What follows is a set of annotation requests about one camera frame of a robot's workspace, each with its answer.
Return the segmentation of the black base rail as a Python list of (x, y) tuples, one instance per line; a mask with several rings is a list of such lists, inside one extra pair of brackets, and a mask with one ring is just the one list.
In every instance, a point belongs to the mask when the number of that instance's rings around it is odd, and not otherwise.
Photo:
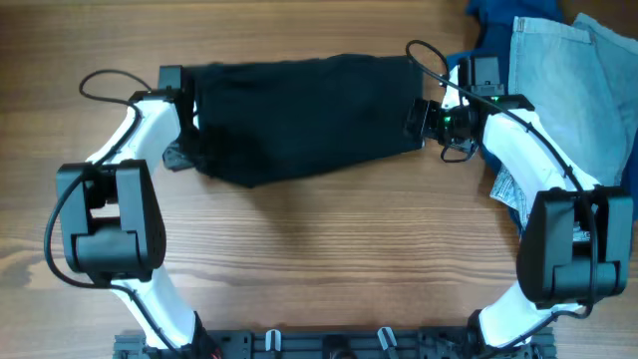
[[(328, 359), (328, 358), (478, 358), (478, 338), (464, 327), (424, 327), (393, 330), (394, 339), (376, 331), (289, 332), (208, 331), (221, 351), (231, 359)], [(180, 358), (167, 350), (146, 345), (144, 335), (117, 335), (113, 358)], [(528, 344), (490, 358), (555, 359), (557, 349), (552, 328), (541, 329)]]

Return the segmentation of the black shorts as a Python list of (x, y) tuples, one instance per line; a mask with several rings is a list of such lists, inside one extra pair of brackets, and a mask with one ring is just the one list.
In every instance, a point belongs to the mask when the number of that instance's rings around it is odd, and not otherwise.
[(193, 71), (196, 169), (254, 187), (411, 152), (405, 120), (423, 94), (404, 56), (211, 64)]

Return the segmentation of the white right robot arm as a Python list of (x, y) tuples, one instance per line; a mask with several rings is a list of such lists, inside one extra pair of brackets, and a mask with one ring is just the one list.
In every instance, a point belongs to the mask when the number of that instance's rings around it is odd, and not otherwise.
[(583, 172), (541, 126), (523, 95), (474, 97), (447, 108), (416, 99), (406, 129), (418, 140), (472, 154), (484, 145), (532, 199), (516, 282), (478, 312), (487, 353), (529, 342), (560, 317), (584, 319), (628, 281), (632, 197)]

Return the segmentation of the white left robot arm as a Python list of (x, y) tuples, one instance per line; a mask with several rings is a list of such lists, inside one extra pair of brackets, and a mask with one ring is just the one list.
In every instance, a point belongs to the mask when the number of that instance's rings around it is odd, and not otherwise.
[(58, 169), (45, 259), (72, 286), (115, 293), (143, 328), (151, 357), (205, 357), (214, 343), (163, 265), (166, 233), (152, 181), (169, 146), (196, 134), (194, 99), (166, 88), (124, 104), (125, 119), (97, 152)]

